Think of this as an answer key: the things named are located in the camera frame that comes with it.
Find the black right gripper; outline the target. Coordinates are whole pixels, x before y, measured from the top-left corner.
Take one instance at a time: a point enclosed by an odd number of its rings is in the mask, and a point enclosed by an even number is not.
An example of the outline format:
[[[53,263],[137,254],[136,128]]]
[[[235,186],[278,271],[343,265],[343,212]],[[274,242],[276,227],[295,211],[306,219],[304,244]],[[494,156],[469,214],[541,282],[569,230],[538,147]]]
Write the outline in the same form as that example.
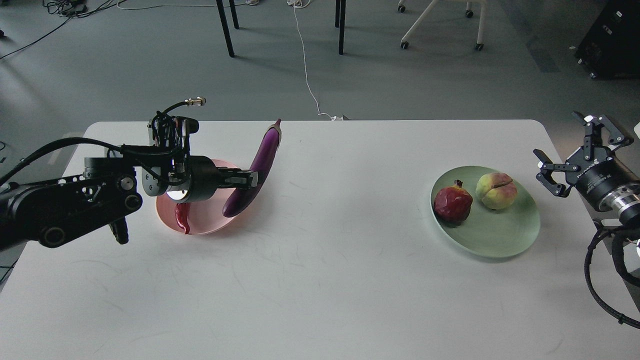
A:
[[[567,163],[551,161],[541,149],[532,152],[539,160],[535,178],[556,198],[567,198],[574,187],[597,211],[626,211],[639,205],[639,178],[615,158],[617,150],[634,143],[633,135],[606,115],[571,115],[583,126],[583,144]],[[567,173],[567,184],[553,173]]]

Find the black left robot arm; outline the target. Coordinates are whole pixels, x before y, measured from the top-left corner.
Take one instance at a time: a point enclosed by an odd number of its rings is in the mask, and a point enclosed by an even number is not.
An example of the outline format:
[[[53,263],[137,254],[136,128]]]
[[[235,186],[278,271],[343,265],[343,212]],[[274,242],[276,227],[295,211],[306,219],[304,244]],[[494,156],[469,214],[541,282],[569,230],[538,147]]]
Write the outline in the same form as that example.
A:
[[[190,230],[186,212],[190,204],[210,199],[220,189],[233,189],[222,208],[225,217],[242,212],[265,182],[265,170],[217,166],[205,156],[191,154],[190,136],[197,120],[172,116],[180,107],[203,106],[201,96],[157,111],[147,124],[148,145],[112,145],[87,137],[52,141],[20,160],[1,178],[1,250],[35,241],[59,248],[94,230],[108,226],[119,244],[130,237],[126,217],[143,205],[142,188],[151,197],[167,195],[176,203],[176,218]],[[87,157],[83,173],[19,184],[11,178],[32,162],[73,145],[105,148],[103,157]]]

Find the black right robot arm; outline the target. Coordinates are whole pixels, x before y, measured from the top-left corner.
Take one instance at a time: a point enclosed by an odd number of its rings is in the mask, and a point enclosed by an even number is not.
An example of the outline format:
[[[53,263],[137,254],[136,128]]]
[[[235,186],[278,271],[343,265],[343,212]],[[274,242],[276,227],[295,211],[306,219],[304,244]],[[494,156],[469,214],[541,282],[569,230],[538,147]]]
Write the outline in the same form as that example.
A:
[[[574,111],[572,116],[584,130],[583,142],[563,162],[553,162],[544,151],[535,149],[539,160],[536,175],[540,182],[556,198],[567,198],[576,189],[596,212],[613,211],[620,224],[605,226],[596,219],[596,232],[590,240],[583,264],[583,274],[592,298],[621,325],[638,329],[639,321],[615,310],[595,291],[591,278],[594,250],[604,239],[610,239],[610,253],[618,276],[633,287],[639,286],[639,278],[631,274],[624,258],[626,244],[639,244],[640,179],[623,164],[616,155],[619,148],[633,143],[630,132],[606,115],[583,115]]]

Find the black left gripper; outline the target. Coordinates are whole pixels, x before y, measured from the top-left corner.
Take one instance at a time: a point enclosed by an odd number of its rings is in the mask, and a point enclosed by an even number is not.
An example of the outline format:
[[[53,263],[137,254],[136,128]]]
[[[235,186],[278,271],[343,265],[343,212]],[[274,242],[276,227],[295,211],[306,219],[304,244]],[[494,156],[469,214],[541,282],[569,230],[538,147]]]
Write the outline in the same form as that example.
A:
[[[170,186],[167,196],[178,204],[210,199],[218,188],[253,189],[259,184],[259,172],[242,169],[218,169],[206,156],[189,157],[189,180]]]

